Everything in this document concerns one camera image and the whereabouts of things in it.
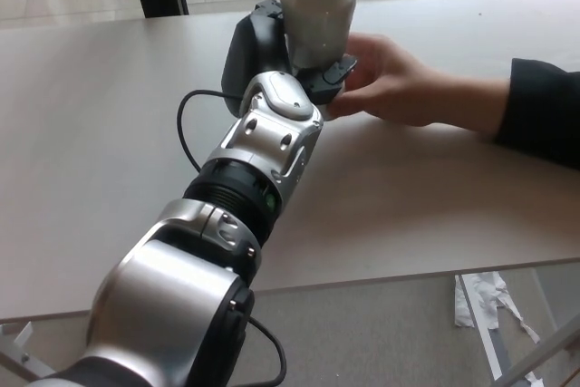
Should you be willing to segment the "person's bare hand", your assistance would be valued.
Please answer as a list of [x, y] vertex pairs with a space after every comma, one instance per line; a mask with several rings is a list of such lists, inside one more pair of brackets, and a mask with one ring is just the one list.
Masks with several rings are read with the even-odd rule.
[[327, 106], [331, 118], [366, 112], [412, 127], [442, 123], [486, 136], [498, 133], [509, 79], [441, 73], [377, 34], [350, 34], [346, 52], [357, 65], [344, 92]]

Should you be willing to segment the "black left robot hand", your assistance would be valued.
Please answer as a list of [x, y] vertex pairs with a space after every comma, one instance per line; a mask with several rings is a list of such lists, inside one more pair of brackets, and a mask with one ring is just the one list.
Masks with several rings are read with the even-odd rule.
[[246, 113], [242, 96], [258, 74], [279, 71], [292, 74], [316, 106], [332, 102], [357, 64], [345, 55], [327, 68], [296, 69], [290, 63], [282, 6], [277, 0], [264, 0], [237, 23], [222, 72], [222, 92], [229, 112], [236, 118]]

